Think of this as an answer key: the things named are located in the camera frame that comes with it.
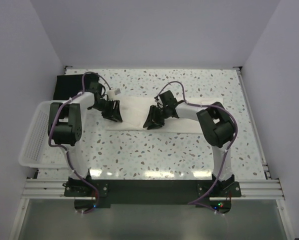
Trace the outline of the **white t shirt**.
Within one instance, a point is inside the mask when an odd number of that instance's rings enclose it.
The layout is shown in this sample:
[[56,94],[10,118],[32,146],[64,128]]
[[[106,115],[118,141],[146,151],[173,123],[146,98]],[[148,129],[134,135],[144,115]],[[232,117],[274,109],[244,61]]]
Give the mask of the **white t shirt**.
[[[107,131],[146,131],[143,127],[150,110],[156,102],[153,97],[118,96],[122,122],[107,120]],[[168,118],[165,125],[159,129],[152,129],[156,133],[201,134],[199,122],[191,119]]]

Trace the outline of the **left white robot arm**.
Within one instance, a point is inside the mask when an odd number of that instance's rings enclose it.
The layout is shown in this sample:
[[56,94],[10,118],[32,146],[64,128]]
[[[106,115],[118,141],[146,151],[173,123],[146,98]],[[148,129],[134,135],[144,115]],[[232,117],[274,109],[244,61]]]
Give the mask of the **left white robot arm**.
[[87,180],[89,168],[81,148],[87,112],[95,109],[104,119],[121,123],[120,102],[114,99],[120,92],[92,71],[56,78],[53,100],[49,106],[48,145],[62,150],[69,168],[69,178],[79,180],[75,190],[81,196],[88,196],[93,191],[92,182]]

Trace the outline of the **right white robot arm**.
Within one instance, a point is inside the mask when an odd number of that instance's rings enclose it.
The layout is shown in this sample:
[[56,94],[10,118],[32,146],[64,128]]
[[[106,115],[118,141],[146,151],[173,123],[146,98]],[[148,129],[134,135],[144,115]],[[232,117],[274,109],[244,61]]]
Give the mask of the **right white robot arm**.
[[143,127],[147,130],[160,129],[169,118],[188,119],[199,123],[203,136],[212,148],[215,181],[212,191],[222,197],[230,191],[227,182],[232,178],[230,148],[238,135],[237,123],[220,102],[211,105],[189,103],[177,100],[170,90],[155,97],[156,105],[151,105]]

